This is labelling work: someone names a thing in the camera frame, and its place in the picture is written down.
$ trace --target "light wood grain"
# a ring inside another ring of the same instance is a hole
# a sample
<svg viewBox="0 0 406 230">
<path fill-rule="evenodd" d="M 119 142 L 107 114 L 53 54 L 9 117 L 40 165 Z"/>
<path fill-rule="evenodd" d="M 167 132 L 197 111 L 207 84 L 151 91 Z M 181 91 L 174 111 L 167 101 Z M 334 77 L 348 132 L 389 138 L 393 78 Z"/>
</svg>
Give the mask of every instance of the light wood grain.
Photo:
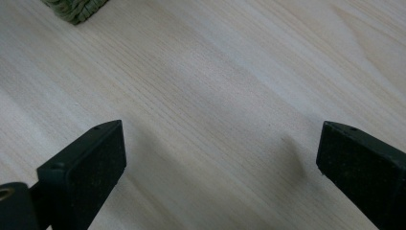
<svg viewBox="0 0 406 230">
<path fill-rule="evenodd" d="M 74 27 L 0 7 L 0 184 L 122 119 L 91 229 L 375 229 L 315 159 L 324 120 L 406 150 L 403 0 L 110 0 Z"/>
</svg>

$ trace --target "wooden floor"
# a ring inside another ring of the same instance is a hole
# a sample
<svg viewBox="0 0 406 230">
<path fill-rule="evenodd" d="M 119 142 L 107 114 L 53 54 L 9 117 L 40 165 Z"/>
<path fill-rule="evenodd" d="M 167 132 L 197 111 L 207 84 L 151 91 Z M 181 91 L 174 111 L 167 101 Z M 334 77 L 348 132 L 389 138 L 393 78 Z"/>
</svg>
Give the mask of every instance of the wooden floor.
<svg viewBox="0 0 406 230">
<path fill-rule="evenodd" d="M 0 184 L 122 119 L 90 229 L 376 229 L 315 164 L 324 120 L 406 150 L 404 0 L 0 7 Z"/>
</svg>

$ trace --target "green object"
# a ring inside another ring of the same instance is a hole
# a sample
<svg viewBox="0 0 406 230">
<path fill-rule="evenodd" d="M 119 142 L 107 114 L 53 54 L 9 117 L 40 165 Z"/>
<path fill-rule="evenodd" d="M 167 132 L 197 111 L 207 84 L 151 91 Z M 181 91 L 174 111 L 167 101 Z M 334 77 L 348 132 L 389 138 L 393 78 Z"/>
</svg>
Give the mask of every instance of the green object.
<svg viewBox="0 0 406 230">
<path fill-rule="evenodd" d="M 107 0 L 41 0 L 56 16 L 74 25 L 85 21 Z"/>
</svg>

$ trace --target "wooden surface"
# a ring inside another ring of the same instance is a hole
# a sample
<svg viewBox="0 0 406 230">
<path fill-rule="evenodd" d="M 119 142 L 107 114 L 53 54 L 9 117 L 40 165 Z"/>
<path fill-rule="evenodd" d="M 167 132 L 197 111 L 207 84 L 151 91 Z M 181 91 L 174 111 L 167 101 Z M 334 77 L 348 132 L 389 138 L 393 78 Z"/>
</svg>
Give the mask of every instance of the wooden surface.
<svg viewBox="0 0 406 230">
<path fill-rule="evenodd" d="M 404 0 L 0 4 L 0 184 L 122 119 L 91 229 L 375 229 L 316 167 L 324 120 L 406 150 Z"/>
</svg>

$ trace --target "textured black pad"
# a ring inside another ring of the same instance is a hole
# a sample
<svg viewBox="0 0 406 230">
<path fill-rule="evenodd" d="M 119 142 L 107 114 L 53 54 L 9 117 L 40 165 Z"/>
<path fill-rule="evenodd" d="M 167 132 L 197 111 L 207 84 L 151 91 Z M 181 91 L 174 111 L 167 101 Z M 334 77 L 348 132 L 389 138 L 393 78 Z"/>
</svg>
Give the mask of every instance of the textured black pad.
<svg viewBox="0 0 406 230">
<path fill-rule="evenodd" d="M 369 134 L 325 122 L 317 165 L 379 229 L 406 229 L 406 154 Z"/>
<path fill-rule="evenodd" d="M 95 126 L 37 169 L 54 229 L 87 229 L 126 166 L 123 126 Z"/>
</svg>

